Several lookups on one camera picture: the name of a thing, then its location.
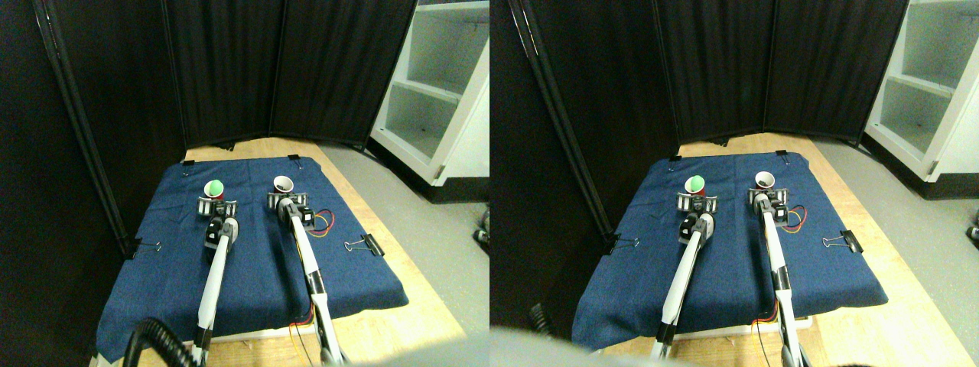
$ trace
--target folding screen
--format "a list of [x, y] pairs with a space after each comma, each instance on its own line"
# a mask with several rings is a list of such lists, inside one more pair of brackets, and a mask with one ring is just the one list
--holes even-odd
[[414, 1], [286, 1], [273, 135], [363, 145]]
[[283, 3], [163, 3], [187, 148], [266, 136]]
[[4, 1], [0, 23], [0, 364], [84, 365], [122, 258], [41, 37], [46, 22], [31, 2]]
[[655, 3], [679, 142], [762, 131], [774, 0]]
[[[492, 36], [494, 49], [490, 55], [496, 76], [490, 82], [504, 77], [500, 88], [526, 91], [519, 96], [521, 100], [515, 93], [504, 93], [504, 97], [494, 97], [490, 102], [491, 166], [506, 168], [499, 175], [491, 173], [493, 191], [534, 198], [522, 199], [522, 204], [494, 202], [495, 215], [505, 218], [506, 223], [535, 224], [533, 228], [495, 227], [504, 235], [494, 234], [498, 240], [493, 243], [490, 274], [499, 273], [501, 279], [540, 278], [536, 279], [540, 288], [534, 291], [511, 290], [520, 287], [511, 283], [493, 284], [491, 298], [507, 291], [535, 293], [523, 296], [525, 302], [517, 304], [498, 304], [494, 299], [491, 309], [523, 308], [508, 309], [508, 315], [515, 319], [492, 315], [490, 323], [526, 325], [527, 316], [518, 315], [529, 312], [526, 301], [530, 298], [531, 303], [542, 303], [552, 321], [550, 332], [569, 338], [578, 299], [601, 255], [614, 243], [615, 228], [649, 165], [676, 153], [659, 34], [656, 24], [648, 21], [655, 19], [653, 8], [642, 1], [555, 4], [512, 0], [509, 4], [490, 4], [490, 12], [493, 31], [498, 32]], [[534, 84], [537, 95], [530, 91]], [[543, 100], [543, 106], [529, 105], [538, 99]], [[546, 109], [545, 121], [540, 121], [545, 116], [541, 108]], [[519, 119], [512, 125], [501, 121], [530, 112], [537, 116], [522, 117], [523, 123]], [[552, 130], [542, 123], [549, 123]], [[528, 145], [521, 140], [527, 138], [511, 136], [519, 133], [534, 134], [537, 141]], [[562, 152], [565, 157], [560, 160]], [[543, 173], [512, 176], [507, 172], [523, 165]], [[567, 177], [558, 181], [557, 177], [540, 174]], [[555, 187], [567, 185], [569, 180], [577, 181], [578, 193], [561, 193], [573, 189]], [[556, 193], [562, 194], [560, 199], [546, 197]], [[573, 206], [559, 200], [571, 201]], [[528, 212], [503, 210], [501, 205], [522, 205]], [[580, 224], [586, 219], [591, 219], [590, 223]], [[527, 241], [541, 237], [539, 228], [546, 228], [546, 237]]]
[[779, 0], [767, 131], [858, 141], [907, 0]]
[[184, 157], [163, 7], [126, 0], [47, 7], [122, 224], [134, 235], [163, 171]]
[[[602, 244], [504, 0], [489, 4], [493, 227], [489, 322], [527, 328], [572, 249]], [[504, 200], [507, 195], [511, 200]], [[512, 224], [532, 223], [527, 226]]]

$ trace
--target black binder clip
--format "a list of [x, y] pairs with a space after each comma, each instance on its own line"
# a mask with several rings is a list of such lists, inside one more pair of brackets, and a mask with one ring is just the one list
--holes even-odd
[[303, 164], [300, 163], [300, 155], [289, 155], [289, 161], [294, 161], [300, 169], [303, 169]]
[[682, 158], [683, 158], [683, 156], [673, 156], [673, 157], [670, 157], [670, 172], [673, 172], [674, 171], [674, 164], [676, 164]]
[[785, 161], [785, 164], [788, 164], [789, 163], [789, 153], [788, 152], [785, 152], [785, 151], [775, 151], [775, 154], [777, 156], [779, 156], [779, 157], [782, 157], [782, 160]]
[[193, 160], [184, 161], [183, 163], [184, 163], [184, 171], [183, 171], [183, 174], [182, 175], [184, 177], [187, 177], [187, 176], [190, 175], [190, 166], [191, 165], [194, 165], [194, 161]]
[[[378, 245], [377, 241], [374, 240], [374, 235], [368, 233], [366, 235], [360, 235], [360, 238], [362, 240], [354, 243], [344, 242], [344, 248], [346, 248], [348, 252], [352, 252], [354, 250], [367, 250], [370, 251], [371, 253], [374, 253], [375, 256], [384, 256], [384, 250], [381, 250], [381, 246]], [[359, 243], [363, 243], [364, 246], [363, 247], [354, 246]]]
[[[155, 249], [139, 250], [139, 248], [142, 247], [142, 246], [152, 246], [152, 247], [155, 247]], [[142, 238], [137, 237], [137, 238], [132, 239], [132, 241], [129, 242], [129, 246], [126, 249], [126, 251], [129, 253], [129, 259], [133, 259], [133, 258], [136, 258], [136, 254], [137, 253], [140, 253], [140, 252], [159, 252], [162, 247], [163, 247], [163, 245], [160, 245], [159, 242], [157, 242], [155, 244], [145, 244], [145, 243], [143, 243], [143, 239]]]
[[[603, 237], [605, 238], [605, 254], [612, 254], [612, 252], [618, 249], [634, 248], [639, 246], [639, 239], [623, 239], [621, 233], [607, 233]], [[620, 242], [627, 242], [627, 244], [616, 246], [616, 244]]]
[[[846, 244], [832, 244], [831, 242], [843, 239]], [[854, 236], [854, 232], [851, 230], [840, 231], [840, 237], [835, 238], [822, 238], [822, 245], [829, 249], [830, 246], [839, 246], [844, 248], [849, 248], [850, 252], [860, 252], [863, 253], [863, 246], [860, 246], [860, 241], [857, 241], [857, 236]]]

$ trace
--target paper cup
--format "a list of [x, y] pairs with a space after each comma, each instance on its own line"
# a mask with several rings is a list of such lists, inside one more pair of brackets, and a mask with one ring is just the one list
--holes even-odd
[[286, 176], [276, 176], [272, 180], [272, 187], [276, 194], [291, 193], [293, 192], [293, 180]]
[[770, 189], [775, 185], [775, 176], [771, 175], [767, 171], [758, 172], [755, 175], [755, 189], [765, 190]]
[[683, 189], [690, 195], [706, 196], [707, 194], [704, 190], [706, 186], [707, 185], [704, 183], [704, 177], [695, 175], [686, 179], [686, 183], [683, 184]]
[[204, 195], [214, 200], [224, 200], [224, 184], [220, 180], [211, 180], [204, 185]]

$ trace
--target yellow wire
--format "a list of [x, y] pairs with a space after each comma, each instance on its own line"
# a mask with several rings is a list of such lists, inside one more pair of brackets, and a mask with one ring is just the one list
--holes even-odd
[[[317, 217], [317, 218], [320, 218], [320, 219], [323, 219], [323, 222], [326, 222], [327, 224], [330, 224], [330, 222], [327, 222], [327, 221], [326, 221], [326, 218], [324, 218], [324, 217], [323, 217], [322, 215], [320, 215], [320, 214], [316, 214], [316, 217]], [[327, 235], [328, 233], [330, 233], [330, 227], [332, 227], [332, 225], [328, 225], [328, 226], [326, 226], [326, 232], [323, 232], [323, 234], [322, 234], [322, 235], [320, 235], [320, 236], [317, 236], [317, 235], [314, 235], [314, 234], [312, 234], [312, 233], [310, 233], [310, 234], [309, 234], [309, 236], [312, 236], [312, 237], [315, 237], [315, 238], [323, 238], [323, 237], [326, 237], [326, 235]]]
[[[312, 317], [316, 317], [316, 309], [315, 308], [312, 308]], [[308, 324], [305, 324], [305, 325], [292, 325], [292, 324], [289, 324], [289, 340], [293, 342], [293, 351], [296, 352], [296, 356], [298, 356], [300, 358], [300, 360], [302, 360], [303, 362], [305, 362], [305, 360], [303, 360], [303, 355], [300, 354], [299, 346], [296, 345], [296, 340], [293, 339], [293, 326], [296, 327], [296, 336], [302, 338], [303, 336], [300, 335], [300, 327], [302, 327], [302, 328], [308, 328], [308, 327], [312, 326], [312, 322], [310, 322]]]
[[[299, 329], [299, 327], [297, 327], [296, 328], [296, 335], [299, 335], [299, 334], [300, 334], [300, 329]], [[300, 360], [303, 360], [303, 355], [300, 354], [300, 348], [296, 345], [296, 340], [293, 339], [293, 326], [292, 325], [289, 325], [289, 340], [290, 341], [293, 341], [293, 350], [296, 352], [296, 357], [298, 357]]]
[[[790, 213], [793, 213], [793, 214], [796, 214], [796, 217], [799, 218], [799, 224], [802, 224], [802, 216], [799, 215], [799, 213], [797, 213], [795, 211], [789, 211], [789, 212]], [[782, 227], [782, 230], [785, 231], [785, 232], [788, 232], [788, 233], [799, 233], [799, 231], [802, 230], [802, 226], [799, 226], [799, 228], [796, 228], [795, 231], [787, 230], [787, 229], [785, 229], [785, 227]]]
[[[759, 337], [758, 335], [755, 334], [755, 325], [757, 325], [757, 324], [758, 324], [758, 321], [757, 320], [751, 322], [751, 329], [748, 329], [748, 334], [751, 334], [751, 340], [758, 341], [757, 346], [759, 347], [759, 350], [761, 351], [762, 337]], [[762, 362], [763, 362], [762, 361], [762, 356], [761, 355], [758, 355], [758, 354], [755, 354], [755, 356], [758, 357], [758, 365], [761, 366], [762, 365]]]

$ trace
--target blue cloth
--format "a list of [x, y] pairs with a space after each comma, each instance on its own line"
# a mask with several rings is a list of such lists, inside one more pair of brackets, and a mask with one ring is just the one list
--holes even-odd
[[[790, 208], [803, 205], [809, 211], [798, 233], [778, 230], [795, 314], [886, 303], [861, 253], [822, 245], [823, 237], [838, 237], [846, 228], [809, 171], [809, 162], [794, 153], [787, 157], [790, 164], [774, 153], [684, 158], [675, 163], [674, 172], [666, 160], [653, 164], [619, 223], [622, 238], [639, 238], [640, 245], [601, 259], [579, 301], [572, 340], [602, 348], [655, 336], [684, 249], [677, 240], [683, 214], [676, 210], [676, 193], [694, 174], [704, 177], [708, 196], [718, 197], [718, 212], [714, 236], [694, 265], [676, 326], [679, 333], [748, 325], [770, 313], [774, 294], [769, 254], [763, 227], [748, 205], [748, 189], [762, 170], [775, 176], [775, 188], [789, 190]], [[789, 214], [789, 222], [798, 219]]]
[[[240, 223], [217, 301], [215, 337], [283, 328], [302, 321], [309, 310], [291, 229], [266, 207], [265, 194], [272, 191], [272, 179], [278, 175], [293, 179], [293, 192], [309, 193], [310, 208], [328, 208], [336, 214], [336, 224], [326, 237], [309, 236], [329, 295], [330, 316], [407, 304], [400, 280], [383, 257], [344, 248], [344, 241], [360, 241], [363, 227], [319, 164], [309, 158], [301, 158], [300, 164], [303, 169], [295, 161], [276, 158], [168, 168], [137, 232], [143, 242], [160, 242], [163, 247], [159, 252], [138, 253], [122, 266], [99, 322], [99, 352], [109, 360], [121, 358], [136, 324], [151, 316], [163, 320], [181, 339], [194, 339], [210, 270], [204, 247], [208, 218], [197, 215], [197, 198], [212, 179], [224, 183], [225, 200], [238, 202]], [[183, 177], [185, 170], [189, 175]], [[325, 227], [319, 219], [316, 225]]]

